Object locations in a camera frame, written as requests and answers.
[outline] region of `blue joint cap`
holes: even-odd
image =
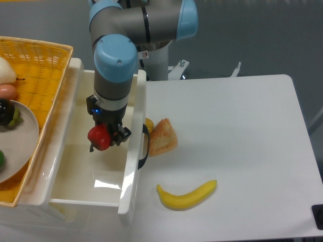
[[[119,9],[122,9],[121,5],[115,2],[114,0],[101,0],[96,4],[92,5],[90,9],[90,21],[89,21],[90,25],[91,25],[92,19],[98,12],[100,12],[102,9],[109,8],[109,7],[117,7]]]
[[[197,33],[198,14],[194,0],[183,0],[178,19],[176,39],[192,37]]]
[[[94,64],[103,78],[114,83],[125,82],[138,70],[137,48],[124,35],[106,35],[96,45]]]

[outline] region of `bread slice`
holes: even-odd
[[[150,134],[149,155],[155,156],[177,147],[177,136],[168,118],[162,119]]]

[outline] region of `toy banana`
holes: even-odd
[[[170,209],[183,210],[196,206],[210,196],[217,187],[217,180],[210,180],[194,191],[184,195],[173,195],[162,189],[158,184],[156,189],[161,202]]]

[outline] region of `drawer handle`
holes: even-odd
[[[142,132],[144,134],[146,134],[148,136],[148,147],[147,147],[147,153],[145,155],[145,157],[143,157],[142,159],[139,160],[138,162],[138,170],[143,167],[143,165],[145,164],[147,158],[148,158],[148,153],[149,153],[149,141],[150,141],[150,136],[149,136],[149,131],[148,131],[148,128],[147,126],[144,124],[143,127],[142,127]]]

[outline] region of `yellow basket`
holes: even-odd
[[[73,48],[68,45],[0,36],[0,56],[10,63],[20,79],[13,84],[18,91],[16,100],[31,109],[39,125],[38,143],[29,162],[0,183],[0,206],[15,207],[19,202],[48,130],[72,53]]]

